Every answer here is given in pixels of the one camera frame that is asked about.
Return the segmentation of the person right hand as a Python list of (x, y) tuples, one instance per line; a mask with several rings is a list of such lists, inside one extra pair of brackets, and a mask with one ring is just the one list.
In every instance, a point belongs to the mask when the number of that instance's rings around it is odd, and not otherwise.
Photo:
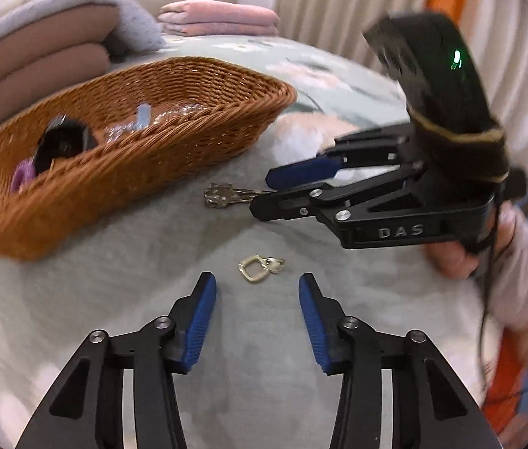
[(468, 279), (478, 268), (478, 256), (468, 253), (465, 247), (456, 241), (428, 243), (423, 246), (427, 259), (446, 278), (452, 280)]

